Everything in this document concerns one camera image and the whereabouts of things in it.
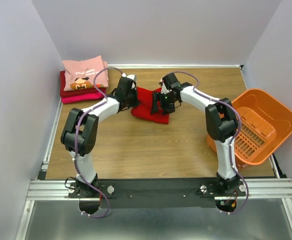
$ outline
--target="orange plastic bin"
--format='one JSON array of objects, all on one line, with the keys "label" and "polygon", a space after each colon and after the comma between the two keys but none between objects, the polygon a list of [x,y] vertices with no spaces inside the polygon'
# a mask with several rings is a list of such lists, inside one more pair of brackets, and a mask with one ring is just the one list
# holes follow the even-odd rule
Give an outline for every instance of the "orange plastic bin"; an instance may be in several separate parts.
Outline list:
[{"label": "orange plastic bin", "polygon": [[[249,89],[232,105],[242,121],[234,145],[238,168],[262,164],[292,134],[292,111],[263,90]],[[206,141],[216,152],[209,135]]]}]

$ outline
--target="stack of folded clothes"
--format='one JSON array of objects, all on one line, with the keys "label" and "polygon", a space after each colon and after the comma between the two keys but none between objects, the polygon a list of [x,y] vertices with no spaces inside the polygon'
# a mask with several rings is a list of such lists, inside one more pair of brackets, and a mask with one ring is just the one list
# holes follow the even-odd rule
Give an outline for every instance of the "stack of folded clothes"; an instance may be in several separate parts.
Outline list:
[{"label": "stack of folded clothes", "polygon": [[[102,94],[94,88],[94,77],[104,68],[107,62],[101,56],[83,61],[62,61],[65,71],[60,72],[60,96],[63,104],[76,103],[87,100],[103,98]],[[97,87],[103,92],[108,85],[107,71],[96,78]]]}]

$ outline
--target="white wall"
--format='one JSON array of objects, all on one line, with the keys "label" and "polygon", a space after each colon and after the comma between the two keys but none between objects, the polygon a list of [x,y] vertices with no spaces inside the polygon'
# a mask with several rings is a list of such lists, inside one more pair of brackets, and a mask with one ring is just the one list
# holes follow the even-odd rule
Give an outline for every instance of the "white wall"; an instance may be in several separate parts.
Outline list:
[{"label": "white wall", "polygon": [[244,64],[281,0],[32,0],[63,60]]},{"label": "white wall", "polygon": [[0,1],[0,240],[15,239],[59,100],[61,58],[30,0]]},{"label": "white wall", "polygon": [[[283,0],[243,68],[249,88],[261,88],[292,110],[292,0]],[[292,136],[275,153],[292,177]]]}]

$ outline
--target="dark red cloth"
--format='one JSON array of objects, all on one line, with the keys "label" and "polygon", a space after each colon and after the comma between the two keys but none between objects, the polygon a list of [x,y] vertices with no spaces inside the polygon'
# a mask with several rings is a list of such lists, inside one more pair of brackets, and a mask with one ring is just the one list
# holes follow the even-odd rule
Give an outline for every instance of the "dark red cloth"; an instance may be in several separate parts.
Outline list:
[{"label": "dark red cloth", "polygon": [[80,89],[76,91],[64,91],[65,85],[66,85],[66,80],[65,80],[65,71],[60,72],[60,91],[59,94],[62,98],[67,98],[67,97],[74,97],[74,96],[79,96],[83,94],[95,94],[97,93],[97,90],[95,88],[87,88],[87,89]]},{"label": "dark red cloth", "polygon": [[161,88],[158,88],[154,91],[150,91],[141,87],[137,87],[138,100],[140,105],[134,107],[131,110],[131,115],[136,118],[159,123],[159,124],[168,124],[169,114],[163,115],[163,110],[160,109],[160,103],[158,102],[159,111],[151,115],[151,109],[153,104],[153,92],[160,92]]}]

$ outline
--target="gray floor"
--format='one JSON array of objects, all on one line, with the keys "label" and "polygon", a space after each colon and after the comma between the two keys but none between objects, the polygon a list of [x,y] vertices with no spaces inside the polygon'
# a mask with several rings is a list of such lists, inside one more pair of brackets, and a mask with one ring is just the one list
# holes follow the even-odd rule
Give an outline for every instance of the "gray floor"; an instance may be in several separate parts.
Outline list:
[{"label": "gray floor", "polygon": [[229,216],[214,208],[137,208],[113,209],[104,219],[80,215],[76,201],[39,201],[26,239],[291,240],[292,231],[281,199],[251,199]]}]

